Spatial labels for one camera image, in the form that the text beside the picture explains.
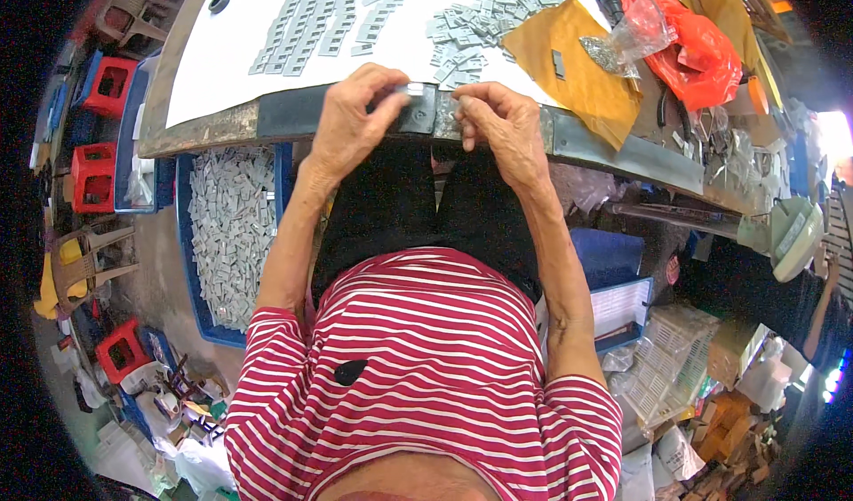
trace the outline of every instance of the wooden workbench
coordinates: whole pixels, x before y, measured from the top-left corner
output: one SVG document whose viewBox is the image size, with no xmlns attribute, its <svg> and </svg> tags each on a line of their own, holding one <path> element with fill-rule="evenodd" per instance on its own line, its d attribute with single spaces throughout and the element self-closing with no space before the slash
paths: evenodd
<svg viewBox="0 0 853 501">
<path fill-rule="evenodd" d="M 316 127 L 324 87 L 266 94 L 236 107 L 165 128 L 177 68 L 199 10 L 207 5 L 205 1 L 185 0 L 177 14 L 147 95 L 140 127 L 139 155 L 152 158 L 214 146 L 271 144 L 310 136 Z M 657 127 L 655 110 L 660 90 L 645 64 L 639 63 L 638 67 L 643 77 L 641 90 L 646 95 L 637 123 L 622 150 L 614 151 L 570 112 L 545 106 L 542 107 L 542 136 L 550 158 L 669 187 L 745 215 L 769 212 L 750 205 L 747 196 L 738 191 L 721 188 L 718 183 L 713 187 L 705 184 L 709 177 L 703 167 L 677 151 L 672 138 L 666 139 L 671 137 L 674 127 Z M 452 116 L 455 101 L 447 91 L 436 89 L 432 92 L 427 108 L 409 111 L 401 117 L 406 123 L 399 131 L 458 142 L 460 135 Z M 287 107 L 290 122 L 271 122 L 281 119 L 283 107 Z M 291 114 L 294 110 L 302 111 L 295 122 Z M 671 121 L 675 123 L 677 118 L 673 116 Z"/>
</svg>

